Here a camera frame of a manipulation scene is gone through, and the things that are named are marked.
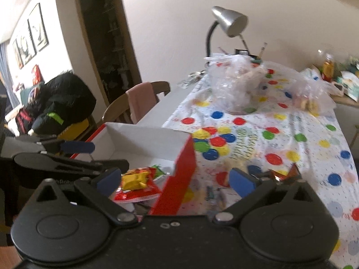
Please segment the red chip bag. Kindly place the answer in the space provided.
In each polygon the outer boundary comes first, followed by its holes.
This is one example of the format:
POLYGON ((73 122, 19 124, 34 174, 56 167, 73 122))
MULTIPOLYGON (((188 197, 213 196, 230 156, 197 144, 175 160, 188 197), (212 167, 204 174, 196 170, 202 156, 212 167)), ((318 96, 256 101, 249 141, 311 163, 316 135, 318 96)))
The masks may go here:
POLYGON ((114 201, 116 203, 135 203, 142 202, 146 200, 151 200, 157 198, 161 194, 161 190, 158 188, 154 182, 155 176, 157 174, 157 169, 155 167, 145 167, 145 168, 136 168, 131 169, 125 174, 135 174, 140 172, 149 172, 149 178, 147 181, 147 187, 145 189, 139 189, 134 191, 124 191, 120 186, 118 187, 116 194, 114 196, 114 201))

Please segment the brown foil snack bag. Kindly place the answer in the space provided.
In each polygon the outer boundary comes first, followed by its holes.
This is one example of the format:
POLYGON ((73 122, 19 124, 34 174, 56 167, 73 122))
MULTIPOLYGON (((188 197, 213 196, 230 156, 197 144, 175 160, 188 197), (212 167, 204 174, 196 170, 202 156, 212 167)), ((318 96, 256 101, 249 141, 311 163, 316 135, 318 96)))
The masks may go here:
POLYGON ((297 164, 292 164, 288 171, 280 172, 269 170, 269 177, 277 182, 295 182, 302 178, 297 164))

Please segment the yellow snack packet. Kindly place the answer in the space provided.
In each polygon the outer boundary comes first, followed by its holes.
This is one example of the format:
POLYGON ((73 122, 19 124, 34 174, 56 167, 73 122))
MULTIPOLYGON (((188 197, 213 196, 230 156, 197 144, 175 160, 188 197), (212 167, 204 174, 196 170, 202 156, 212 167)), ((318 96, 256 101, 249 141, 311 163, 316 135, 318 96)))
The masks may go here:
POLYGON ((147 187, 149 175, 149 172, 125 174, 122 176, 121 189, 124 191, 145 189, 147 187))

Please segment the black jacket pile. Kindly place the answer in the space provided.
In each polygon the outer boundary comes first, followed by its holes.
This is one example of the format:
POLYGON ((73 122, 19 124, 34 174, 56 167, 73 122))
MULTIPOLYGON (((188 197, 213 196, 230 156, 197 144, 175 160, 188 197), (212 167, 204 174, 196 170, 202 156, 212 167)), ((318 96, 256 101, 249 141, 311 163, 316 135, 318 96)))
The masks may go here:
POLYGON ((35 98, 15 117, 20 135, 59 135, 71 124, 86 120, 96 107, 96 98, 82 79, 64 72, 37 87, 35 98))

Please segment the red cardboard box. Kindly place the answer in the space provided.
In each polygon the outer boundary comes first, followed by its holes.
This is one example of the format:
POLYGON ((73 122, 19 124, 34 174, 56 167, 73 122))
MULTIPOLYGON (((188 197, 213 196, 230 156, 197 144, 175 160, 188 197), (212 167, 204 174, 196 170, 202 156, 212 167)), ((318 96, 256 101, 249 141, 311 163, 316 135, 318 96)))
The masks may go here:
POLYGON ((123 123, 104 123, 89 138, 95 149, 91 154, 74 154, 73 159, 125 159, 130 169, 157 165, 165 173, 156 181, 160 189, 148 195, 153 215, 176 215, 187 187, 196 170, 197 162, 192 136, 167 128, 154 128, 123 123))

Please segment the balloon print tablecloth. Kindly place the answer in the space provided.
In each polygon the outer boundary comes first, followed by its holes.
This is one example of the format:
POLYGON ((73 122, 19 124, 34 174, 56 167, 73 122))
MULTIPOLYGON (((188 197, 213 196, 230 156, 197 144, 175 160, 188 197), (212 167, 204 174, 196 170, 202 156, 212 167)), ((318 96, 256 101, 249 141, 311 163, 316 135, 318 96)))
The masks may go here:
POLYGON ((203 214, 199 190, 225 190, 228 206, 238 194, 223 185, 226 158, 243 157, 248 172, 288 171, 297 164, 339 227, 331 261, 339 268, 358 267, 358 174, 349 145, 333 112, 324 116, 297 109, 288 93, 290 70, 268 64, 255 107, 231 115, 215 105, 204 77, 164 123, 192 135, 197 170, 178 214, 203 214))

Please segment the wooden chair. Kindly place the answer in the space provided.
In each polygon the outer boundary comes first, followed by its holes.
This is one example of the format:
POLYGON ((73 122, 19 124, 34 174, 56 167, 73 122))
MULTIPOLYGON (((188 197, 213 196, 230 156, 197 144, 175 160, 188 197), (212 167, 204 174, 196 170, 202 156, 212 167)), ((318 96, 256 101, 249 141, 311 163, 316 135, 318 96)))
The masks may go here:
POLYGON ((102 123, 137 124, 160 102, 158 95, 163 93, 166 96, 170 91, 170 84, 166 81, 139 83, 108 106, 102 116, 102 123))

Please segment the pink cloth on chair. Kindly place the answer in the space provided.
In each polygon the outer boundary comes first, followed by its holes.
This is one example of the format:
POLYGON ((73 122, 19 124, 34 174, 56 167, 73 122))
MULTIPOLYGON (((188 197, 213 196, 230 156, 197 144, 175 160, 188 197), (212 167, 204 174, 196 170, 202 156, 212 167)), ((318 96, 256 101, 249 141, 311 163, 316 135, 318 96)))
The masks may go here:
POLYGON ((126 91, 130 117, 137 124, 156 104, 156 95, 150 82, 140 83, 126 91))

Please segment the clear bag with white contents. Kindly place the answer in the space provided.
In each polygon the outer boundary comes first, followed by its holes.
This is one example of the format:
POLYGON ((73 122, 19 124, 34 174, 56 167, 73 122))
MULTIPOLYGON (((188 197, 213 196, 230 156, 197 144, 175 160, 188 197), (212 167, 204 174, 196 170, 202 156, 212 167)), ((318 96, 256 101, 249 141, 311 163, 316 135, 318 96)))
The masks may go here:
POLYGON ((255 66, 248 55, 216 55, 205 58, 214 103, 232 115, 247 114, 255 107, 255 95, 267 68, 255 66))

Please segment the clear bag with tape rolls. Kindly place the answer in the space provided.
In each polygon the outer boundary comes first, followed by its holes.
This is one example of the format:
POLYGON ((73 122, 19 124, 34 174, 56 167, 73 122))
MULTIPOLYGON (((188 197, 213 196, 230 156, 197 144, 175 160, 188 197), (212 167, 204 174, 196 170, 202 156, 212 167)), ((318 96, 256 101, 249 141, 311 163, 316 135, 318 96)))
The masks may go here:
POLYGON ((290 80, 288 93, 293 104, 302 111, 316 115, 328 114, 336 108, 332 95, 343 95, 332 83, 324 81, 315 67, 306 68, 302 72, 290 69, 285 75, 290 80))

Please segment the glass jar amber liquid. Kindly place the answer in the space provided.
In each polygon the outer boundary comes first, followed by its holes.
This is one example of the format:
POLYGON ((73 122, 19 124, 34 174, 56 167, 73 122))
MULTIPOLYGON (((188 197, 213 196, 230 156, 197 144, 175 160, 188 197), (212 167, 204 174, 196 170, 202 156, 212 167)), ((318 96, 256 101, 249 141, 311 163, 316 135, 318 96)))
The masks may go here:
POLYGON ((318 50, 318 55, 318 66, 320 67, 322 79, 331 83, 335 72, 334 57, 324 50, 318 50))

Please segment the tissue box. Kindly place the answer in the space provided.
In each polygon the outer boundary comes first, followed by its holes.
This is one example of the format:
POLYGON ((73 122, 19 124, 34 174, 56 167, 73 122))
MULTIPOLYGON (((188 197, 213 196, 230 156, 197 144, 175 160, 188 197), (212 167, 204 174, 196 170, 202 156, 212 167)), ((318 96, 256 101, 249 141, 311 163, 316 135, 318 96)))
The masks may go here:
POLYGON ((359 98, 359 78, 352 72, 341 71, 337 77, 337 83, 343 85, 344 93, 354 101, 358 102, 359 98))

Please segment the silver desk lamp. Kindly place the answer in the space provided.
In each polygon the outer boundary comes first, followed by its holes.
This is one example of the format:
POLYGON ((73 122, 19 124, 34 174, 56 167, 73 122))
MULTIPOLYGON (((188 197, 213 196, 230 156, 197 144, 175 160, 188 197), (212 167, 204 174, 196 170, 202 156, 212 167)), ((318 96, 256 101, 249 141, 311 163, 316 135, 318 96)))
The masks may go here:
POLYGON ((220 6, 213 6, 211 11, 215 20, 206 36, 206 56, 211 54, 211 38, 217 26, 220 26, 228 37, 234 38, 241 35, 248 25, 248 17, 242 13, 220 6))

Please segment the framed wall pictures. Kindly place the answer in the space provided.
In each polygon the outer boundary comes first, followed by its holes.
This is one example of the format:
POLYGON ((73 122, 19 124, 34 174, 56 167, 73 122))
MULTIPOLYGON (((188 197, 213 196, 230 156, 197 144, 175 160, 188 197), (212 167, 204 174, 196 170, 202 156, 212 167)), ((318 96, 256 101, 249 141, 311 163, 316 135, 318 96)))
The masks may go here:
POLYGON ((22 69, 36 54, 48 45, 41 4, 37 3, 15 34, 13 48, 16 64, 22 69))

